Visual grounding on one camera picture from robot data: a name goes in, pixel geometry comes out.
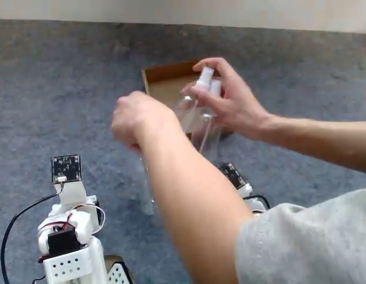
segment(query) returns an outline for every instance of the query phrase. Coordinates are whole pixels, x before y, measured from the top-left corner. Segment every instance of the black circuit board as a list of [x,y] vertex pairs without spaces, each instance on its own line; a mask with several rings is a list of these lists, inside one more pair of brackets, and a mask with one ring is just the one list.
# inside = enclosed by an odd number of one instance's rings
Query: black circuit board
[[68,155],[53,157],[51,159],[51,174],[53,184],[59,183],[57,178],[67,177],[65,182],[78,182],[82,180],[82,171],[80,168],[80,156]]
[[246,185],[248,182],[239,174],[235,166],[228,162],[223,166],[218,168],[227,178],[230,180],[232,185],[235,186],[236,189],[241,188]]

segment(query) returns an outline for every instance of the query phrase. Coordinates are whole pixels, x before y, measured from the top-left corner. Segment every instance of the cardboard box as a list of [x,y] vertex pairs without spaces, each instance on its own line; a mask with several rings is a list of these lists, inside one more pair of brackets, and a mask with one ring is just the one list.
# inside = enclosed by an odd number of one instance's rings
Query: cardboard box
[[182,98],[180,91],[200,74],[192,70],[197,61],[169,64],[142,70],[146,93],[173,109]]

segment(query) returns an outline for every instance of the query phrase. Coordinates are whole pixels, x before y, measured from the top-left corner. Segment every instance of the black cable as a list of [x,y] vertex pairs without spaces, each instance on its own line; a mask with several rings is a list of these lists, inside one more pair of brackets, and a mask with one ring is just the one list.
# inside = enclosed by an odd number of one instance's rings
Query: black cable
[[9,284],[7,269],[5,268],[5,246],[7,245],[9,232],[11,231],[15,221],[17,220],[18,217],[20,217],[23,213],[27,212],[29,209],[35,207],[36,205],[38,205],[38,204],[40,204],[40,203],[42,203],[46,200],[49,200],[53,197],[58,196],[62,192],[63,188],[64,188],[64,183],[61,183],[59,192],[54,193],[54,194],[49,195],[49,196],[45,196],[45,197],[39,199],[38,201],[35,201],[33,204],[27,206],[26,208],[21,210],[19,213],[14,215],[14,217],[12,218],[11,222],[9,223],[9,225],[7,227],[7,230],[5,231],[4,238],[3,238],[2,243],[1,243],[1,249],[0,249],[1,273],[3,274],[4,284]]
[[46,278],[46,275],[44,275],[44,276],[42,276],[42,277],[39,277],[39,278],[35,278],[35,279],[33,280],[32,284],[37,284],[37,281],[39,281],[39,280],[43,280],[43,279],[45,279],[45,278]]
[[267,209],[271,209],[270,203],[268,202],[267,198],[265,198],[264,196],[262,196],[260,194],[255,194],[255,195],[250,195],[250,196],[243,197],[243,199],[254,199],[254,198],[262,199],[264,201]]

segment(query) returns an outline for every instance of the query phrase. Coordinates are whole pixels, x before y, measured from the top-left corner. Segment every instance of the gray carpet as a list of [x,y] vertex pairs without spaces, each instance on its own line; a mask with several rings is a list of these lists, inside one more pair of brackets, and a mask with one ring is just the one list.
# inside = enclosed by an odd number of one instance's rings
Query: gray carpet
[[[366,120],[366,35],[0,21],[0,244],[16,211],[53,192],[50,157],[78,153],[86,190],[108,214],[105,252],[122,255],[137,283],[189,282],[163,229],[129,199],[139,185],[137,156],[114,141],[109,126],[117,97],[143,88],[143,67],[206,56],[226,57],[276,114]],[[366,174],[238,135],[221,142],[221,155],[273,205],[310,206],[366,187]],[[14,226],[11,283],[43,275],[36,229],[51,204]]]

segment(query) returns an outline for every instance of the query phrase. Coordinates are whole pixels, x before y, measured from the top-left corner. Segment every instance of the person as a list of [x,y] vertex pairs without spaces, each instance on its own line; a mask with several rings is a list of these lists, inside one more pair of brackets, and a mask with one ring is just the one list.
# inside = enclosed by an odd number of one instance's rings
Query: person
[[[261,106],[226,60],[204,59],[193,69],[204,66],[221,74],[223,97],[187,88],[214,110],[219,125],[366,172],[366,122],[279,117]],[[254,217],[161,102],[142,92],[120,97],[112,131],[143,155],[165,225],[194,282],[366,283],[366,189],[311,208],[281,204]]]

